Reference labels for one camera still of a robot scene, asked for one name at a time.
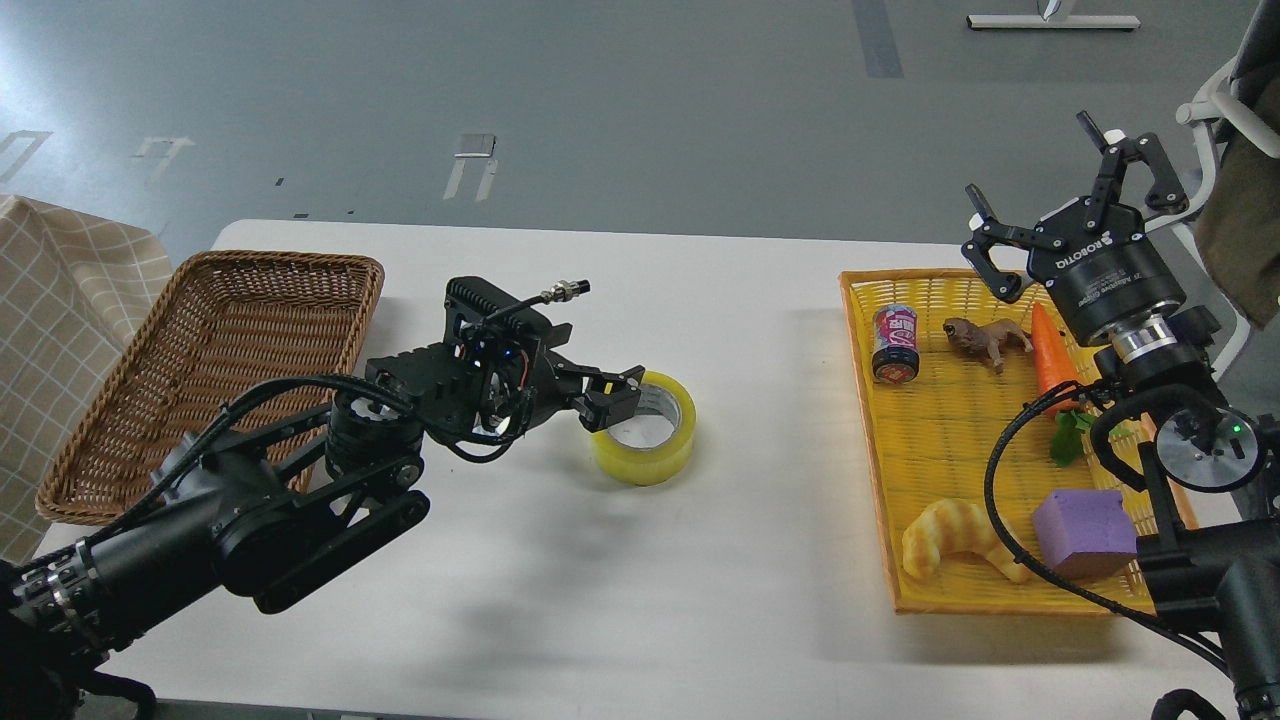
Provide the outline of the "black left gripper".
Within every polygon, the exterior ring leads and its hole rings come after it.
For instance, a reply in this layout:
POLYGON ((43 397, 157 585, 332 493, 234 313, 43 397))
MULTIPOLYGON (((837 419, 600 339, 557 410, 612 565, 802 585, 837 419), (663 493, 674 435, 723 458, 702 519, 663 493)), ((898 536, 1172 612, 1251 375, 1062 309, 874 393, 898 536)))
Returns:
POLYGON ((500 432, 526 433, 572 410, 588 433, 636 416, 646 368, 604 372, 554 350, 500 352, 500 432))

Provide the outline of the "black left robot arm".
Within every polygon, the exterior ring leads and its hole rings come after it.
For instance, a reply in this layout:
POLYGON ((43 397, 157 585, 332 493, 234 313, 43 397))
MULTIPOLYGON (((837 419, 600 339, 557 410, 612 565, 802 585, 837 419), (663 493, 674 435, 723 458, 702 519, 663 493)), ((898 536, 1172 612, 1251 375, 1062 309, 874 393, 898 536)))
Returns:
POLYGON ((102 673, 110 653, 218 588, 282 612, 403 536, 430 510, 416 489, 425 441, 484 464, 557 413, 591 433, 634 418, 644 368, 570 361, 571 324, 540 313, 589 290, 561 281, 518 300, 456 277, 440 342, 371 359, 362 378, 251 387, 183 438, 118 519, 3 564, 3 716, 70 719, 99 694, 151 719, 154 691, 102 673))

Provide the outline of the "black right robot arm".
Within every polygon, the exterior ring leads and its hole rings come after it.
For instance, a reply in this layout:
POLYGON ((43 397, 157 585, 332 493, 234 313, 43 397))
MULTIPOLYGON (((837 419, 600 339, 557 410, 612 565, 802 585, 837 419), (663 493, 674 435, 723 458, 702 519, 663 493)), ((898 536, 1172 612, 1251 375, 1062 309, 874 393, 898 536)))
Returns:
POLYGON ((1184 211, 1189 200, 1152 133, 1103 132, 1076 117, 1101 156, 1087 195, 1032 228, 1000 222, 980 190, 963 246, 988 291, 1016 301, 1030 283, 1044 287, 1069 334, 1096 348, 1101 378, 1065 380, 1028 404, 1000 434, 983 479, 983 502, 1000 543, 1037 577, 1189 650, 1228 675, 1242 719, 1275 719, 1279 685, 1277 511, 1190 529, 1172 486, 1228 493, 1277 473, 1277 423, 1254 419, 1219 389, 1208 346, 1219 324, 1187 296, 1149 241, 1142 213, 1121 200, 1126 169, 1147 165, 1146 206, 1184 211), (998 515, 995 477, 1016 433, 1055 404, 1083 398, 1100 415, 1089 428, 1096 461, 1144 492, 1156 532, 1138 541, 1137 561, 1155 611, 1121 606, 1048 569, 1012 538, 998 515))

